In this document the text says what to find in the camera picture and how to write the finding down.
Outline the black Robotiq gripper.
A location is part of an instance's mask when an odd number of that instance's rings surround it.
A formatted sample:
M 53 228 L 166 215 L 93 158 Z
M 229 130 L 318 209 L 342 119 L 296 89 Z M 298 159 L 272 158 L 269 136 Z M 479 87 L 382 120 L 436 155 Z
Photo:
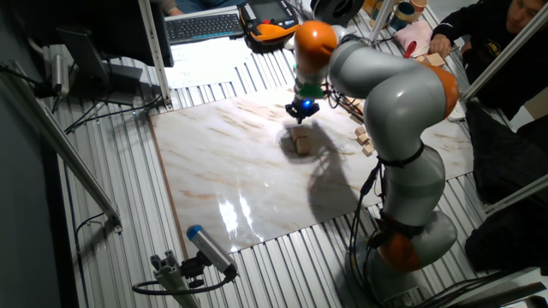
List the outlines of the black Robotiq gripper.
M 314 116 L 319 111 L 319 105 L 313 99 L 295 99 L 291 105 L 285 106 L 286 112 L 293 117 L 298 125 L 302 124 L 303 116 L 306 118 Z

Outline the person right hand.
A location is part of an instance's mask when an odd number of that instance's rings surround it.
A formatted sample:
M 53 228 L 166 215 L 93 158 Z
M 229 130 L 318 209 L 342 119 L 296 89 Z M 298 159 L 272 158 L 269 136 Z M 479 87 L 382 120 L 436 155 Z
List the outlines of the person right hand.
M 447 57 L 452 51 L 451 41 L 443 34 L 435 34 L 430 42 L 429 53 Z

